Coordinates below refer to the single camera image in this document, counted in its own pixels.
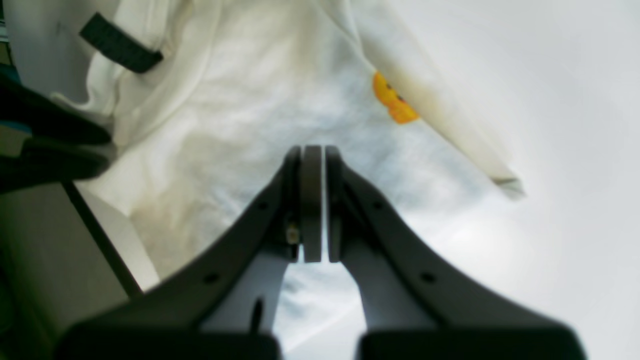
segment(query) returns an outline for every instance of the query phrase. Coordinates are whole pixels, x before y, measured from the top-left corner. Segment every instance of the black velcro strap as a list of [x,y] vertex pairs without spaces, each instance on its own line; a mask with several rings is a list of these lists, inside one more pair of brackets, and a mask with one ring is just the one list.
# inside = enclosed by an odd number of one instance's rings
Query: black velcro strap
[[146,49],[99,13],[87,22],[80,36],[105,57],[137,74],[149,71],[163,59],[159,51]]

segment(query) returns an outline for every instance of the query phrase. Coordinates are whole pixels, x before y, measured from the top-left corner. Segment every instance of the white backdrop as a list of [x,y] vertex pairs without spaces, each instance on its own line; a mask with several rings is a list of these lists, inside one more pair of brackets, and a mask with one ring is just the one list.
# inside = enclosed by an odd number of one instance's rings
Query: white backdrop
[[640,359],[640,1],[389,3],[529,194],[433,248],[570,324],[590,359]]

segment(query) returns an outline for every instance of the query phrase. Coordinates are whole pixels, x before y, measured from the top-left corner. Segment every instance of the white fabric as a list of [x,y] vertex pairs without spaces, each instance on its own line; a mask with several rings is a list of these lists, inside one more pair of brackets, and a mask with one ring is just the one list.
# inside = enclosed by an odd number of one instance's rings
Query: white fabric
[[[96,54],[89,101],[54,97],[113,122],[119,158],[84,186],[131,218],[161,277],[232,224],[292,145],[337,145],[424,239],[500,200],[492,179],[522,193],[381,1],[123,0],[113,21],[164,61],[137,75]],[[394,121],[377,70],[421,119]],[[275,332],[287,350],[357,302],[340,265],[290,266]]]

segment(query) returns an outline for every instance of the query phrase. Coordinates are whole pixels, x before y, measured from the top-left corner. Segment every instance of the orange printed graphic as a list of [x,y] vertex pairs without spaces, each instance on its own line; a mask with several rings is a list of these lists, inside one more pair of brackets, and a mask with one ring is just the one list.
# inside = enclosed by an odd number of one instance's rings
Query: orange printed graphic
[[418,113],[397,94],[382,74],[373,75],[373,92],[389,109],[389,115],[398,123],[406,124],[419,118]]

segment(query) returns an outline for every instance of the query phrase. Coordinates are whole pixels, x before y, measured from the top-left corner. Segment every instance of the screw hole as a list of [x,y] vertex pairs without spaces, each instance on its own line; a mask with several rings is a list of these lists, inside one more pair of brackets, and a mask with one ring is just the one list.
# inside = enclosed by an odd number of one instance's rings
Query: screw hole
[[428,282],[430,284],[436,282],[436,277],[433,274],[429,274],[428,272],[423,272],[422,274],[420,274],[420,278],[422,279],[422,281]]
[[204,277],[204,279],[202,279],[204,281],[205,284],[212,284],[216,281],[218,281],[218,279],[220,278],[220,275],[216,274],[216,273],[211,273],[207,276]]

